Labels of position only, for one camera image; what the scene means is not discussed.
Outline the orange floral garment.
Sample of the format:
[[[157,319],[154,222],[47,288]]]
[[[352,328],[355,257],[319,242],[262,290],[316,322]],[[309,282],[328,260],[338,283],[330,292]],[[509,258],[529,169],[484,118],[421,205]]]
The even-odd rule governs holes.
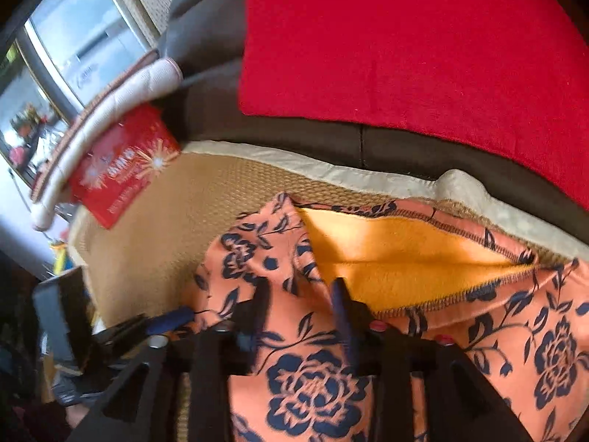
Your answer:
[[[403,333],[453,339],[535,441],[588,417],[588,266],[543,262],[514,238],[412,200],[240,214],[208,247],[184,300],[193,331],[231,317],[255,286],[271,300],[253,373],[230,381],[241,441],[363,441],[373,382],[352,375],[328,290]]]

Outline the woven straw mat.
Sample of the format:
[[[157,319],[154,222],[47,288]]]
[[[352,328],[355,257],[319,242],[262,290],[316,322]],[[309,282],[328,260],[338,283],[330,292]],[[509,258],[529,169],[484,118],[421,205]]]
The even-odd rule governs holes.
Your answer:
[[[477,222],[534,249],[543,262],[580,259],[588,243],[488,194],[476,178],[449,170],[431,182],[334,166],[293,153],[221,142],[189,144],[106,229],[85,208],[70,232],[74,259],[102,320],[160,315],[184,296],[211,243],[240,214],[289,194],[306,204],[373,206],[412,200]],[[415,435],[426,436],[424,386],[411,375]]]

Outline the glass window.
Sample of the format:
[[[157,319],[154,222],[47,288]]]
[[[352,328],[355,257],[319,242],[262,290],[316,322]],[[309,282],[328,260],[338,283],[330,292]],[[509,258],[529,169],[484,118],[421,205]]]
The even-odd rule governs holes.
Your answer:
[[[124,0],[40,0],[1,59],[1,157],[30,185],[75,118],[148,40]]]

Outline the dark brown sofa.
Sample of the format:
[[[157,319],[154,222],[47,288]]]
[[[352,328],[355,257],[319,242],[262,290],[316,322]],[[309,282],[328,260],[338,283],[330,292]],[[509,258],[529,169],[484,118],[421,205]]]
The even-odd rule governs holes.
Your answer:
[[[500,156],[404,130],[244,115],[237,105],[244,35],[244,0],[173,0],[159,49],[178,63],[185,81],[160,105],[179,141],[246,143],[428,182],[462,170],[492,197],[588,241],[587,211],[537,173]]]

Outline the red printed bag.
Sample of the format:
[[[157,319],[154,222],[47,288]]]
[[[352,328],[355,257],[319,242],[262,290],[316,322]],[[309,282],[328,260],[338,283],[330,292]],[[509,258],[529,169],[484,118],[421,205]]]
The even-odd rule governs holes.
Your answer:
[[[91,146],[69,179],[72,197],[103,228],[112,228],[180,153],[162,111],[150,104],[140,105]]]

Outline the red cushion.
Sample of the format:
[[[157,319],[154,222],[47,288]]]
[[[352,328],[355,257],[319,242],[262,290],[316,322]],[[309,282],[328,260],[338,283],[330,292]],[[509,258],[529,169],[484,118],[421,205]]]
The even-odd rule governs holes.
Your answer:
[[[588,203],[588,46],[557,0],[247,0],[248,115],[408,130]]]

